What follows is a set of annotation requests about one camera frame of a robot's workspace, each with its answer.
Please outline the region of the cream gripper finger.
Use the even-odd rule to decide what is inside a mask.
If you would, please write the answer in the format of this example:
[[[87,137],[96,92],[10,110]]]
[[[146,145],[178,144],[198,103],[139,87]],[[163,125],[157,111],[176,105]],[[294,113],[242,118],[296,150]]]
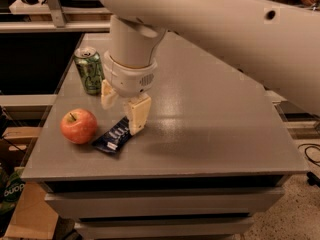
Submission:
[[[101,85],[101,105],[104,110],[110,109],[115,105],[119,95],[112,88],[109,82],[104,79]]]
[[[129,120],[129,131],[135,135],[144,129],[147,122],[150,108],[151,97],[147,93],[127,99],[123,103],[124,113]]]

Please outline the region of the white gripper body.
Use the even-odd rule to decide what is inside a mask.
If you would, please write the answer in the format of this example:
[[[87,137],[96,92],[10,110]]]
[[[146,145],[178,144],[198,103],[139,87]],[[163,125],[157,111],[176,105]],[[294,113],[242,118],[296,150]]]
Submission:
[[[115,62],[109,52],[105,52],[102,65],[105,79],[122,97],[135,97],[146,92],[155,80],[155,60],[147,67],[134,69]]]

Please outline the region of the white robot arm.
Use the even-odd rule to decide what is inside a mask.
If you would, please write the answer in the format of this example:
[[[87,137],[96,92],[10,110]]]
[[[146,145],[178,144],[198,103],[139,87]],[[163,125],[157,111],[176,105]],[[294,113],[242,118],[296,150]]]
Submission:
[[[115,97],[146,91],[157,46],[168,31],[320,115],[320,14],[268,0],[100,0],[111,12],[103,58]]]

